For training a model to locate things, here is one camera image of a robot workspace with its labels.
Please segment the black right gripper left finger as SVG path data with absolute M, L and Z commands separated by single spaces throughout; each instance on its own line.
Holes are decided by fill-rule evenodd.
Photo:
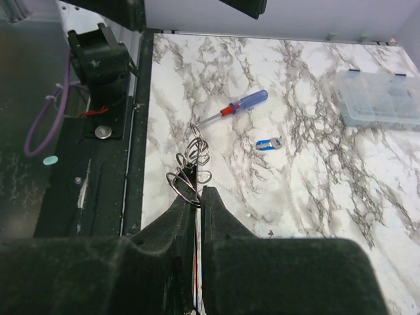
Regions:
M 181 197 L 139 233 L 1 242 L 2 314 L 187 314 L 195 210 Z

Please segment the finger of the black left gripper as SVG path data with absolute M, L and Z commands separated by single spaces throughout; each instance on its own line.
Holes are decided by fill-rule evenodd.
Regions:
M 240 11 L 255 20 L 264 14 L 267 0 L 220 0 L 220 2 Z

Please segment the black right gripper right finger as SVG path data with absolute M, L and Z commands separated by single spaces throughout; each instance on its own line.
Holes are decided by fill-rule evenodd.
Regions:
M 259 238 L 214 187 L 201 195 L 208 314 L 386 314 L 364 250 L 342 238 Z

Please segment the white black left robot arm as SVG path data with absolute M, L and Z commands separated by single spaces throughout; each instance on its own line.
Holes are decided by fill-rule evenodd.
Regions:
M 125 76 L 137 69 L 127 47 L 119 43 L 105 19 L 134 32 L 146 27 L 144 1 L 57 1 L 70 62 L 91 99 L 111 105 L 125 98 Z

